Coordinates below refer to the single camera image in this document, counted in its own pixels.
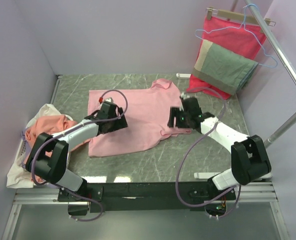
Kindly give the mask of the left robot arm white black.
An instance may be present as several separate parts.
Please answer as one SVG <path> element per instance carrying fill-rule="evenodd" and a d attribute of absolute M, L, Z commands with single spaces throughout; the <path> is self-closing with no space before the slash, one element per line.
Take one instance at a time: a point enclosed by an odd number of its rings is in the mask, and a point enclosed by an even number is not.
<path fill-rule="evenodd" d="M 101 103 L 101 108 L 85 117 L 75 126 L 56 134 L 45 132 L 38 135 L 30 152 L 25 169 L 36 180 L 70 191 L 71 197 L 82 201 L 88 194 L 87 181 L 68 170 L 68 154 L 79 144 L 99 135 L 111 133 L 128 126 L 124 109 L 110 101 Z"/>

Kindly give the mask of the pink t-shirt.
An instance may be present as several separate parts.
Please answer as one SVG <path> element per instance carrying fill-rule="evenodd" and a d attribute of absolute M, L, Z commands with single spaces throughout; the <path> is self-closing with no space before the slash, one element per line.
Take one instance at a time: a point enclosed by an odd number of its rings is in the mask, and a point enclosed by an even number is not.
<path fill-rule="evenodd" d="M 92 138 L 90 157 L 109 157 L 151 149 L 161 140 L 190 134 L 191 130 L 167 126 L 171 107 L 181 106 L 180 90 L 170 80 L 157 79 L 148 89 L 125 89 L 120 93 L 90 90 L 88 113 L 99 107 L 99 97 L 112 98 L 118 106 L 128 101 L 125 118 L 128 127 Z"/>

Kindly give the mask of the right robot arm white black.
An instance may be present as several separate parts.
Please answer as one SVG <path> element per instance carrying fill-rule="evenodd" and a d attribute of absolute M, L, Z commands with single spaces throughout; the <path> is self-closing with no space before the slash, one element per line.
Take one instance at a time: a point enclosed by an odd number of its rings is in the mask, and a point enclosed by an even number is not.
<path fill-rule="evenodd" d="M 181 98 L 181 107 L 170 108 L 168 127 L 194 129 L 210 137 L 231 155 L 231 168 L 211 177 L 207 193 L 217 200 L 225 189 L 247 185 L 271 172 L 263 140 L 257 135 L 248 136 L 224 124 L 209 112 L 202 112 L 195 97 Z"/>

